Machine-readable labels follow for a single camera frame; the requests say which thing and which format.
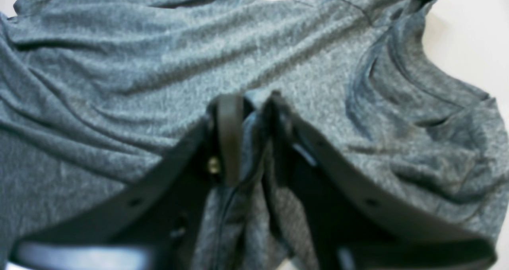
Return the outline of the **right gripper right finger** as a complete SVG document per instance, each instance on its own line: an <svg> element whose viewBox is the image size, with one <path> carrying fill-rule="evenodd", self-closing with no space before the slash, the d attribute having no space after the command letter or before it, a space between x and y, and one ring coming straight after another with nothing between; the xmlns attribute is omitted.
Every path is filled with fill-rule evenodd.
<svg viewBox="0 0 509 270"><path fill-rule="evenodd" d="M487 270L485 237L438 219L356 170L279 92L262 109L275 176L304 208L322 270Z"/></svg>

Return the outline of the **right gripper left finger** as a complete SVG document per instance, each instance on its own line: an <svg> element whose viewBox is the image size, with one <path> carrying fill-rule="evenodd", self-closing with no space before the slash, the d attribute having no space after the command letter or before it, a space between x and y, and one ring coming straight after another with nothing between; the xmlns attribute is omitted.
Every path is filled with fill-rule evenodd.
<svg viewBox="0 0 509 270"><path fill-rule="evenodd" d="M9 270L185 270L207 196L241 179L243 98L214 99L154 169L109 200L18 239Z"/></svg>

